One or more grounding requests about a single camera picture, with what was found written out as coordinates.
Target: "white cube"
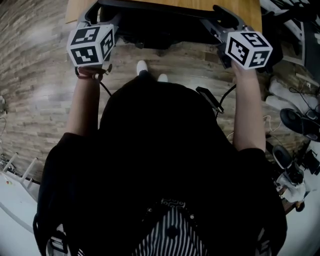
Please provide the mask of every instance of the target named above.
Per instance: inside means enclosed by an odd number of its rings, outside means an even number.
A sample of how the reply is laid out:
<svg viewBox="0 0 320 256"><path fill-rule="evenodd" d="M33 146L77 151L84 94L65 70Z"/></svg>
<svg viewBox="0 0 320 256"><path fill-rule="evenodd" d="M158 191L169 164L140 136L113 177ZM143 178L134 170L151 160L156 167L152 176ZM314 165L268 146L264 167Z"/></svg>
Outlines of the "white cube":
<svg viewBox="0 0 320 256"><path fill-rule="evenodd" d="M75 67L100 65L115 46L114 25L77 28L70 32L66 49Z"/></svg>
<svg viewBox="0 0 320 256"><path fill-rule="evenodd" d="M272 50L260 32L228 33L225 53L246 70L264 67Z"/></svg>

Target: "desk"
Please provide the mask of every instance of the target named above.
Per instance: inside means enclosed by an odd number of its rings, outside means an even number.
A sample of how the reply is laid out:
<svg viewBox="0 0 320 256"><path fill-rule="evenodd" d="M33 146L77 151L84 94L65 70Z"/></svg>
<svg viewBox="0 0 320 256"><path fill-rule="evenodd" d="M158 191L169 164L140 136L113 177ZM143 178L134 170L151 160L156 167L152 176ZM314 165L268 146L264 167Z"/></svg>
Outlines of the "desk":
<svg viewBox="0 0 320 256"><path fill-rule="evenodd" d="M262 19L259 0L137 0L154 4L163 4L183 8L212 11L213 5L225 7L241 17L254 30L262 32ZM75 22L79 15L96 0L69 0L65 23Z"/></svg>

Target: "foot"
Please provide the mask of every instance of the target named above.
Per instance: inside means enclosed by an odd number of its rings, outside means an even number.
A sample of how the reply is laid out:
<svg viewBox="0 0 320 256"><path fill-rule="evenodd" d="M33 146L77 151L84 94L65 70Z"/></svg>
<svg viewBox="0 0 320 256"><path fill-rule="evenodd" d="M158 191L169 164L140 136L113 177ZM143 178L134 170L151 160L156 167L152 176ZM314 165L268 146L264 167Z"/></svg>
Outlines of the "foot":
<svg viewBox="0 0 320 256"><path fill-rule="evenodd" d="M144 60L140 60L136 65L136 74L139 76L141 71L148 71L147 63Z"/></svg>
<svg viewBox="0 0 320 256"><path fill-rule="evenodd" d="M167 75L166 75L166 74L161 74L161 75L159 75L159 77L158 77L158 82L165 82L165 83L167 83L167 82L168 82L168 77L167 77Z"/></svg>

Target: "striped fabric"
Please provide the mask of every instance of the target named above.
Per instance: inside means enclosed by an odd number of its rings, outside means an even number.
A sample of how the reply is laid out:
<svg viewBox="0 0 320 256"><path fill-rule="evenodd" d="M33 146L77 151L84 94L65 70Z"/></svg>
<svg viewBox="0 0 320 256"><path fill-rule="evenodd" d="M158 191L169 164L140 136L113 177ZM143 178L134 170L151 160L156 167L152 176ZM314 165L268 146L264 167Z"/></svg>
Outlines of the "striped fabric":
<svg viewBox="0 0 320 256"><path fill-rule="evenodd" d="M132 256L207 256L197 234L177 207L170 208Z"/></svg>

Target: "floor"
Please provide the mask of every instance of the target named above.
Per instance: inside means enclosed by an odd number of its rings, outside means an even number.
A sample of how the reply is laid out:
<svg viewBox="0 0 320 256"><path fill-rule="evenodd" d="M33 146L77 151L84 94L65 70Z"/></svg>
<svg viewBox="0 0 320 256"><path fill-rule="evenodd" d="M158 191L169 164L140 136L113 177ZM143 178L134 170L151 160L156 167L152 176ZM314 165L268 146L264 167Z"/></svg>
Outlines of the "floor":
<svg viewBox="0 0 320 256"><path fill-rule="evenodd" d="M64 133L76 83L74 68L66 51L70 30L75 24L65 24L67 0L4 0L0 4L0 94L7 104L7 124L1 136L4 154L19 172L26 170L33 158L38 162L30 176L40 182L46 157ZM225 70L216 48L205 44L180 43L169 50L137 49L118 42L111 53L113 70L103 83L111 93L136 75L136 64L146 60L155 76L168 75L169 81L190 88L206 87L220 100L233 86L234 75ZM301 67L281 62L275 74L286 85L301 87L295 77ZM269 76L258 75L262 98L266 96ZM108 101L102 89L99 113ZM223 102L225 113L218 123L226 135L233 132L235 92ZM263 114L271 116L271 128L280 124L279 111L263 103ZM4 127L0 120L0 131ZM265 123L269 132L269 122ZM280 126L271 133L291 152L297 151L305 139ZM278 143L275 138L270 141Z"/></svg>

